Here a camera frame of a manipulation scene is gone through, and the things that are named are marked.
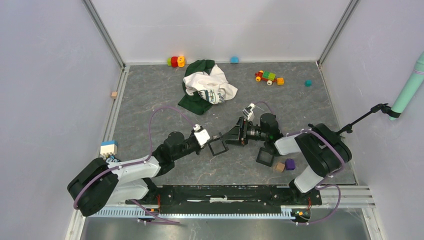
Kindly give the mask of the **black square frame tray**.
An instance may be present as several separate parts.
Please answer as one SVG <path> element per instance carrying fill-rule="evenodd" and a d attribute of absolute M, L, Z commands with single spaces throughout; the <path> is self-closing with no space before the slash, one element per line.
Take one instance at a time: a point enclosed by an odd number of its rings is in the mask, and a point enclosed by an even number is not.
<path fill-rule="evenodd" d="M 223 154 L 229 150 L 226 142 L 220 137 L 212 139 L 207 145 L 213 157 Z"/>
<path fill-rule="evenodd" d="M 272 167 L 275 156 L 265 147 L 261 147 L 256 157 L 256 162 L 267 167 Z"/>

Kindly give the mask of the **white and green t-shirt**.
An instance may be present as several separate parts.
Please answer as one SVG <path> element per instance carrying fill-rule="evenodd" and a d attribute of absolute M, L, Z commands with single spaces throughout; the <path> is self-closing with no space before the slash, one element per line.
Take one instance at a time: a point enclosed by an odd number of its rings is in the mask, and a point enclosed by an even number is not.
<path fill-rule="evenodd" d="M 232 100 L 238 92 L 211 59 L 196 60 L 186 68 L 182 89 L 184 96 L 177 105 L 199 116 L 213 105 Z"/>

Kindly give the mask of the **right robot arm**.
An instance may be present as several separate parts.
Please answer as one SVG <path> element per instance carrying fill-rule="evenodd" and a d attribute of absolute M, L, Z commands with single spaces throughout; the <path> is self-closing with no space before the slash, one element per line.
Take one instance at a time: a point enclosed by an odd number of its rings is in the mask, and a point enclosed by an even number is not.
<path fill-rule="evenodd" d="M 264 146 L 259 149 L 256 161 L 268 167 L 272 166 L 275 157 L 301 153 L 307 167 L 289 183 L 288 191 L 289 199 L 295 204 L 306 201 L 312 189 L 318 189 L 324 179 L 343 170 L 352 159 L 352 153 L 340 134 L 325 124 L 311 124 L 308 129 L 284 135 L 272 113 L 262 114 L 258 125 L 240 117 L 220 139 L 226 144 L 242 147 L 249 141 L 262 141 Z"/>

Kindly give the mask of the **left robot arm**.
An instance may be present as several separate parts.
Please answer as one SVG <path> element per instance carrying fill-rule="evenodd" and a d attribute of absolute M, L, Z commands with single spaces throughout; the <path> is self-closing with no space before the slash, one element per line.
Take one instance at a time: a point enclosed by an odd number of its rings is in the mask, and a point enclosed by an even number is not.
<path fill-rule="evenodd" d="M 191 153 L 200 154 L 207 143 L 218 140 L 206 130 L 192 131 L 188 138 L 179 131 L 171 132 L 151 155 L 142 158 L 106 162 L 93 159 L 67 186 L 76 209 L 88 217 L 104 206 L 127 200 L 153 203 L 157 198 L 152 178 L 162 176 L 175 167 L 175 161 Z"/>

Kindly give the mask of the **purple cube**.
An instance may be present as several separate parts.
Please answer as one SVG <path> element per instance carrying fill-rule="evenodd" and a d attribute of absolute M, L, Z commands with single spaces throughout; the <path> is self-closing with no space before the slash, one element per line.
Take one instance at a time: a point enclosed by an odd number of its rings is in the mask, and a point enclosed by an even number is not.
<path fill-rule="evenodd" d="M 293 171 L 296 169 L 296 163 L 294 159 L 288 158 L 285 160 L 285 169 L 288 171 Z"/>

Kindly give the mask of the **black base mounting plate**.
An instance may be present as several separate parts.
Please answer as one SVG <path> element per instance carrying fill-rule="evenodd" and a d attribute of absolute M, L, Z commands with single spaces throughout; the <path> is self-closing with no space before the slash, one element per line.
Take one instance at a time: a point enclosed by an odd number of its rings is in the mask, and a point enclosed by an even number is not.
<path fill-rule="evenodd" d="M 318 190 L 296 193 L 287 185 L 162 185 L 137 201 L 162 214 L 277 214 L 282 206 L 322 205 Z"/>

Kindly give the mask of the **colourful toy block train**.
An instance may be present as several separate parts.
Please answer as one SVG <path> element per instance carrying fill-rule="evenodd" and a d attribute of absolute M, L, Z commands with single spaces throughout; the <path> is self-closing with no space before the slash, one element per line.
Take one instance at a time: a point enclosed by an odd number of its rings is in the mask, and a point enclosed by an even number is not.
<path fill-rule="evenodd" d="M 269 86 L 272 86 L 274 83 L 278 86 L 283 86 L 285 84 L 283 77 L 276 77 L 275 73 L 264 70 L 255 73 L 255 80 L 257 82 L 266 82 Z"/>

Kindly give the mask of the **blue round toy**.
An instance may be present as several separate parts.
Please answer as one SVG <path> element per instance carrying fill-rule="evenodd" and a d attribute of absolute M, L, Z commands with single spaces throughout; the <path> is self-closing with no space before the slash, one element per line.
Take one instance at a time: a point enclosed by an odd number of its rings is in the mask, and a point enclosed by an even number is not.
<path fill-rule="evenodd" d="M 237 63 L 239 63 L 239 62 L 240 62 L 240 60 L 239 60 L 239 58 L 238 58 L 237 56 L 232 56 L 232 57 L 230 58 L 229 62 L 230 62 L 231 64 L 237 64 Z"/>

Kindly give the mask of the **red green orange toy stack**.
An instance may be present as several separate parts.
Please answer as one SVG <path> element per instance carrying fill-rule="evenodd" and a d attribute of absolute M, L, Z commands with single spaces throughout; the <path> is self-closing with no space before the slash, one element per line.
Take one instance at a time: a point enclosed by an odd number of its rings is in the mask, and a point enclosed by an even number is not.
<path fill-rule="evenodd" d="M 186 58 L 183 55 L 169 57 L 167 59 L 167 65 L 173 68 L 182 68 L 186 65 Z"/>

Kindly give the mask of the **teal cube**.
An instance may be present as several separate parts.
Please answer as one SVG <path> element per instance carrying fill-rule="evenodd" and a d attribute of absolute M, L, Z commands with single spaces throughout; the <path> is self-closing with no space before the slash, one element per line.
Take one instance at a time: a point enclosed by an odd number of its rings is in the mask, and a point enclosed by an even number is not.
<path fill-rule="evenodd" d="M 312 81 L 311 80 L 306 80 L 305 82 L 304 82 L 304 85 L 306 86 L 306 87 L 310 87 L 311 85 L 312 85 Z"/>

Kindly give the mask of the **blue owl toy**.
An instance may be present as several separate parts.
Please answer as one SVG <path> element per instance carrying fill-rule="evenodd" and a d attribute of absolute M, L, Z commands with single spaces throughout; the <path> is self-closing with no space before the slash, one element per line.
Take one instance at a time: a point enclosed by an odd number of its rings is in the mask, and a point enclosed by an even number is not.
<path fill-rule="evenodd" d="M 115 156 L 113 156 L 113 155 L 110 155 L 109 157 L 107 157 L 106 159 L 105 159 L 105 162 L 106 163 L 119 163 L 119 162 L 121 162 L 118 158 L 116 158 Z"/>

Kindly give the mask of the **blue and white block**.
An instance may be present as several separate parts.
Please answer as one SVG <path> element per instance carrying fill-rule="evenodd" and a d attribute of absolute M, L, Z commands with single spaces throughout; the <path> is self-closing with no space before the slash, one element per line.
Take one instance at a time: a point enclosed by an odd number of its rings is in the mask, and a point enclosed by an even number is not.
<path fill-rule="evenodd" d="M 115 140 L 104 141 L 100 144 L 99 155 L 107 158 L 113 156 L 118 151 L 118 143 Z"/>

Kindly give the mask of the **teal padded pole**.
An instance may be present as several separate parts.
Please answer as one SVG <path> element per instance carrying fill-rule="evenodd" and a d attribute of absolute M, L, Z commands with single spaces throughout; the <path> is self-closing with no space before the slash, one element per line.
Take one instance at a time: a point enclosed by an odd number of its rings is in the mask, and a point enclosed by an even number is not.
<path fill-rule="evenodd" d="M 400 117 L 404 112 L 413 96 L 424 81 L 424 53 L 418 57 L 411 75 L 403 86 L 393 106 L 391 107 L 391 114 L 389 120 L 394 121 Z"/>

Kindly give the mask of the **small wooden cube on rail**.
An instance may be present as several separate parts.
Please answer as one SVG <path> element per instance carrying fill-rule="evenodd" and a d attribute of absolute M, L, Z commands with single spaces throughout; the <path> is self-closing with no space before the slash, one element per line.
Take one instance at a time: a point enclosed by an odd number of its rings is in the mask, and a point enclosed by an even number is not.
<path fill-rule="evenodd" d="M 118 92 L 117 91 L 113 91 L 111 93 L 110 97 L 115 100 L 118 97 Z"/>

